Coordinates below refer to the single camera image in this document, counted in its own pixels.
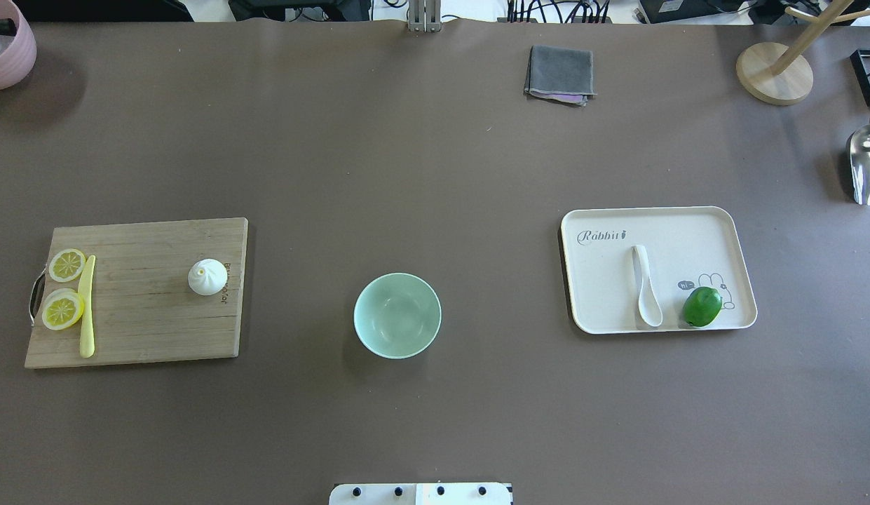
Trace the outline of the metal scoop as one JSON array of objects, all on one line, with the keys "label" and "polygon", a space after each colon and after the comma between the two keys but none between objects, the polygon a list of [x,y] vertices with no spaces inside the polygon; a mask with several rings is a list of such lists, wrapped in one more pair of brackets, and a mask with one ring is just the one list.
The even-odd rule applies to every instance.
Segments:
[{"label": "metal scoop", "polygon": [[849,135],[848,156],[852,198],[858,205],[870,206],[870,119],[868,124]]}]

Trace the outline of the wooden cutting board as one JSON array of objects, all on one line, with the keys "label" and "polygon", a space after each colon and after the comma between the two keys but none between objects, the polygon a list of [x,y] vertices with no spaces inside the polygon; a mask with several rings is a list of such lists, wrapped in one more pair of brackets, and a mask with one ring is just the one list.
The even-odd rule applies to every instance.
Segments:
[{"label": "wooden cutting board", "polygon": [[[25,367],[81,367],[235,358],[239,353],[249,224],[244,217],[58,227],[49,248],[96,256],[95,354],[79,355],[80,327],[49,330],[35,314]],[[216,259],[229,281],[214,295],[187,282]]]}]

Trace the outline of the lower lemon slice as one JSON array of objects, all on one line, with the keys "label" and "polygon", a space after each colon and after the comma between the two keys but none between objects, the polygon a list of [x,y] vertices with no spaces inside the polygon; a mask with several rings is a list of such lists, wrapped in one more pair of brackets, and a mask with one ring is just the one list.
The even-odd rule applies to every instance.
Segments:
[{"label": "lower lemon slice", "polygon": [[82,250],[67,248],[60,250],[51,258],[46,271],[55,282],[66,283],[81,275],[87,261]]}]

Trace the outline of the cream rabbit tray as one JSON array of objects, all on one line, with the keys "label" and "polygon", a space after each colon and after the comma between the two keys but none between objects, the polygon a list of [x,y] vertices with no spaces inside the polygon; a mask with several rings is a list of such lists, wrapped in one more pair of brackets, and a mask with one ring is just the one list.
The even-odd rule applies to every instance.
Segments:
[{"label": "cream rabbit tray", "polygon": [[572,210],[560,224],[573,322],[591,335],[650,332],[639,313],[641,246],[657,304],[659,332],[690,330],[684,304],[713,288],[722,300],[710,330],[749,328],[758,316],[735,221],[717,206]]}]

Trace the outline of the upper lemon slice stack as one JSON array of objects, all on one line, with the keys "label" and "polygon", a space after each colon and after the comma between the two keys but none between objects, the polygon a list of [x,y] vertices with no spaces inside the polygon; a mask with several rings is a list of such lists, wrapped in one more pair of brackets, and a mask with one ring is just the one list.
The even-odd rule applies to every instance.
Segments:
[{"label": "upper lemon slice stack", "polygon": [[84,297],[72,288],[54,290],[41,305],[41,322],[49,330],[64,330],[73,326],[85,310]]}]

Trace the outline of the wooden cup tree stand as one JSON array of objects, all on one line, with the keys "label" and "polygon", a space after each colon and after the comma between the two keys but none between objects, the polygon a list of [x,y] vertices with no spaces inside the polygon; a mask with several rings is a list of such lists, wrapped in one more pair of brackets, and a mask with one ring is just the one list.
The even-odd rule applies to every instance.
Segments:
[{"label": "wooden cup tree stand", "polygon": [[870,9],[843,13],[851,1],[833,1],[819,15],[787,7],[785,13],[807,22],[793,45],[762,42],[748,47],[737,58],[736,76],[752,96],[769,105],[796,105],[813,88],[812,67],[803,52],[834,23],[870,16]]}]

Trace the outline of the folded grey cloth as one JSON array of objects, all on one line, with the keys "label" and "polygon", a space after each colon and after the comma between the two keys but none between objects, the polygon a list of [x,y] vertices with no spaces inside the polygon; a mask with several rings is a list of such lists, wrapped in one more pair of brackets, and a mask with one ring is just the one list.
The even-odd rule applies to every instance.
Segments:
[{"label": "folded grey cloth", "polygon": [[563,105],[585,106],[596,95],[594,53],[585,49],[534,45],[529,54],[524,92]]}]

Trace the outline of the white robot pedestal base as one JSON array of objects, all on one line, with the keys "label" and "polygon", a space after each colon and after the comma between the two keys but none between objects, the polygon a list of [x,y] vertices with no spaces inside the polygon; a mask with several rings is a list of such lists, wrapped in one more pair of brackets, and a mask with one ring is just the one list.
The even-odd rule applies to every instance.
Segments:
[{"label": "white robot pedestal base", "polygon": [[329,504],[512,504],[510,483],[344,483],[329,494]]}]

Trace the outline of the mirror tray with glass rack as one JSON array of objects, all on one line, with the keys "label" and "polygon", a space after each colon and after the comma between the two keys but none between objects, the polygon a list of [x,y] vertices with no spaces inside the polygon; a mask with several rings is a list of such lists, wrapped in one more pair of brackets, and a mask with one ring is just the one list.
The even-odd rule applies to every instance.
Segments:
[{"label": "mirror tray with glass rack", "polygon": [[865,104],[870,106],[870,49],[855,49],[850,55],[849,61],[855,72],[855,77],[857,77]]}]

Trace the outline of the pink bowl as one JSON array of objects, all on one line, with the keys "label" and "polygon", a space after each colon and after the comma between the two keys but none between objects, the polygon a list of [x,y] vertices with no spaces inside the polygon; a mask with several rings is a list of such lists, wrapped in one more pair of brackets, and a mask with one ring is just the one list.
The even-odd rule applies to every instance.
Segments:
[{"label": "pink bowl", "polygon": [[11,19],[17,33],[0,41],[0,90],[24,80],[33,69],[37,48],[33,29],[13,1],[0,1],[0,20]]}]

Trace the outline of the green lime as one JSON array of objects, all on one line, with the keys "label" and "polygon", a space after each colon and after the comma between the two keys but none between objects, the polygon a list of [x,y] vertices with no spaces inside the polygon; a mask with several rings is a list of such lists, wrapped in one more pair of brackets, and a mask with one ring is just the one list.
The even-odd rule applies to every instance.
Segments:
[{"label": "green lime", "polygon": [[705,327],[714,322],[723,308],[723,298],[713,287],[701,285],[684,302],[685,323],[695,328]]}]

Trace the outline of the white ceramic spoon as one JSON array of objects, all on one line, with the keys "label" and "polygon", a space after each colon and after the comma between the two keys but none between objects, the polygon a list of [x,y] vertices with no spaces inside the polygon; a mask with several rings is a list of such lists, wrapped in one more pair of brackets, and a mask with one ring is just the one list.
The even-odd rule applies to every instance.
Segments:
[{"label": "white ceramic spoon", "polygon": [[636,244],[632,247],[634,277],[639,284],[637,310],[640,319],[651,328],[659,328],[663,323],[662,307],[653,287],[651,263],[646,246]]}]

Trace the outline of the white steamed bun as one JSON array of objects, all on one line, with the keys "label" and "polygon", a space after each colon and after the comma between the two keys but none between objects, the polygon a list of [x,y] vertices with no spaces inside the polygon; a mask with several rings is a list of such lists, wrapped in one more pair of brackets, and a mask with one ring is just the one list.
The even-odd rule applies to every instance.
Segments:
[{"label": "white steamed bun", "polygon": [[197,295],[214,295],[223,290],[229,281],[229,272],[222,262],[204,259],[195,262],[187,274],[187,282]]}]

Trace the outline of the aluminium frame post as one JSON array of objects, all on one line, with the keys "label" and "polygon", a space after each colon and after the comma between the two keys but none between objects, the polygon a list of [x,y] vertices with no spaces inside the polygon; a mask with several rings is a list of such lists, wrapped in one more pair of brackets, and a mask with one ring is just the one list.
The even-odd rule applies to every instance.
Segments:
[{"label": "aluminium frame post", "polygon": [[440,0],[409,0],[408,30],[416,33],[441,32],[441,4]]}]

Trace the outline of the light green bowl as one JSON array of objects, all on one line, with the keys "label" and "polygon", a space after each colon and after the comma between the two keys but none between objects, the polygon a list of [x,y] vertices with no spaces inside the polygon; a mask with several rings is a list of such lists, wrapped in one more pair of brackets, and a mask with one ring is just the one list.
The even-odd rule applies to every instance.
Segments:
[{"label": "light green bowl", "polygon": [[437,339],[441,301],[424,279],[387,273],[368,283],[353,310],[355,334],[378,357],[404,359],[425,351]]}]

